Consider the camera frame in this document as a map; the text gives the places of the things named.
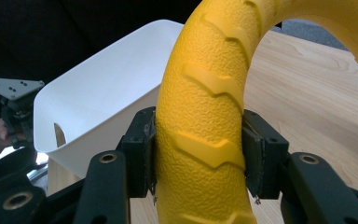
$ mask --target yellow foam tire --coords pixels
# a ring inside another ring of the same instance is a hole
[[[358,0],[204,0],[179,35],[157,106],[160,223],[255,223],[241,155],[247,71],[263,35],[315,21],[358,62]]]

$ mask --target white container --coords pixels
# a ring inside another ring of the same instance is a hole
[[[35,149],[85,177],[90,159],[116,148],[135,113],[156,105],[182,27],[151,22],[50,82],[34,100]],[[65,136],[61,147],[54,124]]]

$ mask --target wooden table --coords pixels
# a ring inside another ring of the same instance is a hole
[[[290,152],[323,157],[358,189],[358,63],[351,53],[268,32],[253,58],[244,101],[290,142]],[[54,161],[50,169],[50,193],[76,181]],[[259,223],[283,223],[279,201],[253,208]],[[131,218],[158,223],[152,198],[131,199]]]

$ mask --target dark background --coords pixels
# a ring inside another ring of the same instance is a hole
[[[48,84],[151,21],[185,23],[199,2],[0,0],[0,77]]]

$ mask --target metal bracket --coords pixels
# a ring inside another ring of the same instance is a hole
[[[18,100],[22,96],[40,90],[44,86],[43,81],[0,78],[0,95],[8,100]]]

